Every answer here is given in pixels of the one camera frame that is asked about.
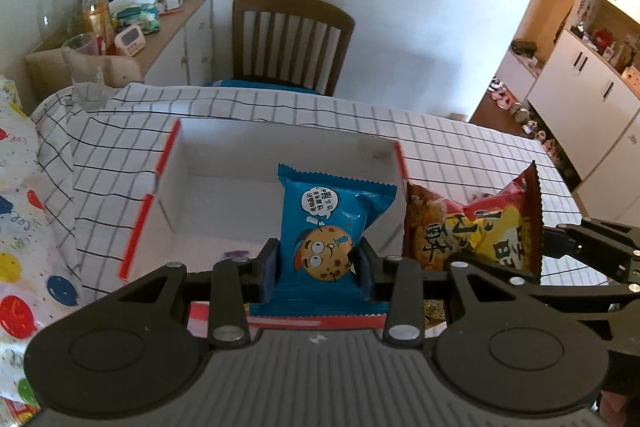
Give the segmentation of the blue cookie snack packet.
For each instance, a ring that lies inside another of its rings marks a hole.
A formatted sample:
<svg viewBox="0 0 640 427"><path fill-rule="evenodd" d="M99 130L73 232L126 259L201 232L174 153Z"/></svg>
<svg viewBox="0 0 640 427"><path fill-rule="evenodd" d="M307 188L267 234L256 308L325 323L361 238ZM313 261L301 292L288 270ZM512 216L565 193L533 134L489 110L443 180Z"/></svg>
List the blue cookie snack packet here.
<svg viewBox="0 0 640 427"><path fill-rule="evenodd" d="M394 184L306 172L279 165L284 188L277 283L253 317L340 317L388 310L355 280L348 254L393 204Z"/></svg>

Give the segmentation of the red yellow chip bag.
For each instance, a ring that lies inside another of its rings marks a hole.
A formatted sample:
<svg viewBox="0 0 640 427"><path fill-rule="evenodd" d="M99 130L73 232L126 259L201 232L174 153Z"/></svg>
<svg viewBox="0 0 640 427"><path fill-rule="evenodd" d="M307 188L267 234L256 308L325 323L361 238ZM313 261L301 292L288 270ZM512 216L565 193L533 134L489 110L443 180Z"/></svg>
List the red yellow chip bag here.
<svg viewBox="0 0 640 427"><path fill-rule="evenodd" d="M442 271L449 257L467 253L540 277L543 227L533 162L499 193L467 204L408 184L402 254L425 270Z"/></svg>

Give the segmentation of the red white cardboard box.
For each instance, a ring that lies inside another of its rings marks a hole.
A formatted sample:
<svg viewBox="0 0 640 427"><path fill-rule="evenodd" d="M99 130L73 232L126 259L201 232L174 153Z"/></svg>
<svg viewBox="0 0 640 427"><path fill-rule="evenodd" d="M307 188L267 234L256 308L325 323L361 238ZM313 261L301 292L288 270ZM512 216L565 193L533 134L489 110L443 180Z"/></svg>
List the red white cardboard box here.
<svg viewBox="0 0 640 427"><path fill-rule="evenodd" d="M140 297L157 303L169 272L182 272L178 317L194 321L208 335L213 267L227 259L257 257L268 239L280 242L284 188L279 165L394 184L393 204L362 239L380 257L400 255L406 168L398 142L286 124L182 118L157 161L155 186L144 199L120 277L141 281ZM348 254L356 270L359 244ZM253 317L250 305L245 305L250 330L377 328L385 314Z"/></svg>

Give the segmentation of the black grid white tablecloth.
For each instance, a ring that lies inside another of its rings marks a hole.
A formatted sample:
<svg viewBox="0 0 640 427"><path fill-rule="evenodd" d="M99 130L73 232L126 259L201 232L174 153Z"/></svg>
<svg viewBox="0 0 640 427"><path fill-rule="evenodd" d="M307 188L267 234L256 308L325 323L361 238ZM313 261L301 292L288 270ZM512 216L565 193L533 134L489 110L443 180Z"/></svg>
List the black grid white tablecloth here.
<svg viewBox="0 0 640 427"><path fill-rule="evenodd" d="M538 143L430 115L283 91L134 83L94 112L63 89L32 119L43 202L90 299L168 262L202 271L227 253L256 254L280 233L280 165L411 182L457 202L494 194L535 165L544 223L582 217Z"/></svg>

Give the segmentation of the colourful balloon pattern cloth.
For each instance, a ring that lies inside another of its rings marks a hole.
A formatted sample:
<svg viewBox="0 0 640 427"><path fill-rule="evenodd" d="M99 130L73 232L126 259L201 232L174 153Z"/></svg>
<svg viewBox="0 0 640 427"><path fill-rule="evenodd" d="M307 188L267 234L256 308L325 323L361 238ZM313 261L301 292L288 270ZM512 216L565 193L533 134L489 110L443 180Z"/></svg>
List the colourful balloon pattern cloth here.
<svg viewBox="0 0 640 427"><path fill-rule="evenodd" d="M30 340L79 305L40 199L39 144L15 83L1 79L1 424L39 411L25 376Z"/></svg>

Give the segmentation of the white sideboard cabinet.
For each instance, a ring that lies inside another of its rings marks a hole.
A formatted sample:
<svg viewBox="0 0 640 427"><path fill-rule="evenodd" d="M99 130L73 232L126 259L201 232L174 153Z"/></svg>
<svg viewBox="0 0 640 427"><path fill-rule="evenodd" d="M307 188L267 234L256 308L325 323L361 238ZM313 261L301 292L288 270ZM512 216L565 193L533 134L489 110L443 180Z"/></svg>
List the white sideboard cabinet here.
<svg viewBox="0 0 640 427"><path fill-rule="evenodd" d="M186 0L180 9L160 18L160 31L145 37L133 57L100 56L107 86L130 82L150 86L203 86L213 79L214 0ZM25 57L28 77L43 98L72 83L62 52L44 44Z"/></svg>

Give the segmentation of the brown wooden chair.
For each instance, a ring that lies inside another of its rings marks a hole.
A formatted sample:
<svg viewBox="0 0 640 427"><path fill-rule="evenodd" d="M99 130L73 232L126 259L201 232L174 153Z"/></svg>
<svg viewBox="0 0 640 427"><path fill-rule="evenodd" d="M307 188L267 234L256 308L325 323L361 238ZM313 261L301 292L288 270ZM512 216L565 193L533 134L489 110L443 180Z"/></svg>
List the brown wooden chair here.
<svg viewBox="0 0 640 427"><path fill-rule="evenodd" d="M233 82L332 96L355 20L322 0L233 0Z"/></svg>

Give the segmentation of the small pink white timer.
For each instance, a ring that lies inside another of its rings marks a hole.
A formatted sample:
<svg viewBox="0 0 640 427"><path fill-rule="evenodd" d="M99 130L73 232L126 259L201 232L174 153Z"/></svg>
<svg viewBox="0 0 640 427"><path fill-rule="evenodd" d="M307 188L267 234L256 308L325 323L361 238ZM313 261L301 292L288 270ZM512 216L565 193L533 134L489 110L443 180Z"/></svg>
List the small pink white timer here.
<svg viewBox="0 0 640 427"><path fill-rule="evenodd" d="M133 24L115 36L114 46L118 54L134 57L146 46L144 33L140 26Z"/></svg>

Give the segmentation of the clear glass cup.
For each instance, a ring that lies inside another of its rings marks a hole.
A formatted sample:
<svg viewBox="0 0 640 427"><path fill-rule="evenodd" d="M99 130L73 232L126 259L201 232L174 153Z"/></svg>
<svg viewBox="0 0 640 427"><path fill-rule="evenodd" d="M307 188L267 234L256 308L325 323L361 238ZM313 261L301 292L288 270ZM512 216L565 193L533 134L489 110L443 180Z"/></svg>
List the clear glass cup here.
<svg viewBox="0 0 640 427"><path fill-rule="evenodd" d="M108 100L108 92L96 36L84 32L70 38L61 46L61 53L70 73L75 101L85 110L101 109Z"/></svg>

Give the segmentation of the green tissue packet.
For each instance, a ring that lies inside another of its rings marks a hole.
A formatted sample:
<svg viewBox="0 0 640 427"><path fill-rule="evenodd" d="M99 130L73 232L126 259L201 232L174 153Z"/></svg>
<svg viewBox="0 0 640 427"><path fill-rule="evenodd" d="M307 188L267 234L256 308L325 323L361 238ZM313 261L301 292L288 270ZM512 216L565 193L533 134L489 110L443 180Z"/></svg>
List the green tissue packet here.
<svg viewBox="0 0 640 427"><path fill-rule="evenodd" d="M114 15L117 32L137 25L145 35L160 31L160 10L156 3L130 5Z"/></svg>

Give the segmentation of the orange juice bottle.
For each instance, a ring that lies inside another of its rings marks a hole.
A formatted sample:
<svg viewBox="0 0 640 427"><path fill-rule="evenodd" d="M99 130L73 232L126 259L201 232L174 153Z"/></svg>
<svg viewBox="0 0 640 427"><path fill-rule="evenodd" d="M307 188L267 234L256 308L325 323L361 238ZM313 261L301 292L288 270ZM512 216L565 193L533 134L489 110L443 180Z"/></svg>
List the orange juice bottle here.
<svg viewBox="0 0 640 427"><path fill-rule="evenodd" d="M99 54L106 55L114 46L115 31L108 0L82 0L82 18L86 31L96 37Z"/></svg>

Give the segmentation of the large clear glass jar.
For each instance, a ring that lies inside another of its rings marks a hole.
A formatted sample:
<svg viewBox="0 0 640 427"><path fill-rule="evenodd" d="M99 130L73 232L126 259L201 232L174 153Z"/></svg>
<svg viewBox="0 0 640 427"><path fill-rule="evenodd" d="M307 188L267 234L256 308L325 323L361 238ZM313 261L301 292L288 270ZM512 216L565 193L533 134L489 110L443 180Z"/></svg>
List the large clear glass jar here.
<svg viewBox="0 0 640 427"><path fill-rule="evenodd" d="M41 40L55 46L84 31L82 0L38 0L37 17Z"/></svg>

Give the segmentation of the white wall cabinet unit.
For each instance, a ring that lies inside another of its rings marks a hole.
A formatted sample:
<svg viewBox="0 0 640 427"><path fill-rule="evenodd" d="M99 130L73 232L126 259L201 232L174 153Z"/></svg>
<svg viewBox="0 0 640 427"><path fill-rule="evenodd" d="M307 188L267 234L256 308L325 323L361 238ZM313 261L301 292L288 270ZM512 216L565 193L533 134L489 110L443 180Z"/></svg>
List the white wall cabinet unit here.
<svg viewBox="0 0 640 427"><path fill-rule="evenodd" d="M591 218L639 222L639 0L530 0L495 98Z"/></svg>

